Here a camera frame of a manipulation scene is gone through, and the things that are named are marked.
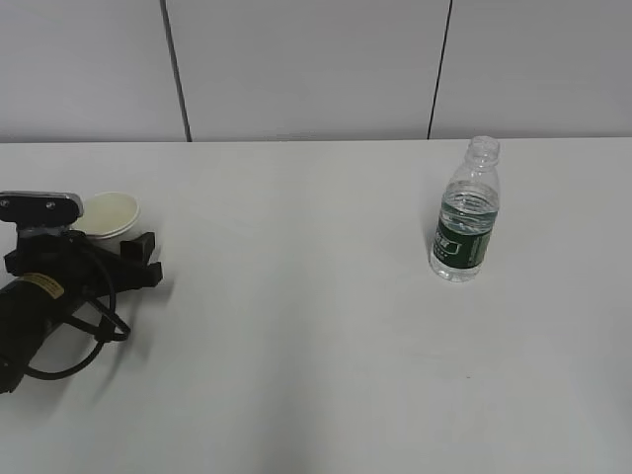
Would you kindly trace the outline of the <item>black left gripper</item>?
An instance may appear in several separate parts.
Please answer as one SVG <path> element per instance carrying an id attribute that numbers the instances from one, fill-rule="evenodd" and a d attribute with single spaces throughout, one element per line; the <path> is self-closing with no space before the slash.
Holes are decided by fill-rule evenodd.
<path id="1" fill-rule="evenodd" d="M 104 316 L 115 316 L 119 293 L 162 281 L 160 262 L 129 267 L 129 261 L 148 262 L 154 250 L 154 232 L 121 240 L 120 254 L 77 231 L 20 238 L 17 249 L 5 256 L 14 279 L 3 287 L 3 314 L 72 316 L 90 304 Z"/>

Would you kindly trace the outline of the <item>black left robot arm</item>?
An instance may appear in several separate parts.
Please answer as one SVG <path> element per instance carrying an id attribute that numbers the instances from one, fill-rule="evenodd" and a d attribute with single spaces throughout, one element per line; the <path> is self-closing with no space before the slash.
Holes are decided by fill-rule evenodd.
<path id="1" fill-rule="evenodd" d="M 155 235 L 123 240 L 116 252 L 79 231 L 21 237 L 4 258 L 13 280 L 1 289 L 1 390 L 13 392 L 24 377 L 55 381 L 87 367 L 108 343 L 124 342 L 131 329 L 118 316 L 122 292 L 156 286 L 162 266 L 150 260 Z M 96 345 L 75 365 L 57 372 L 32 367 L 45 340 L 69 325 Z"/>

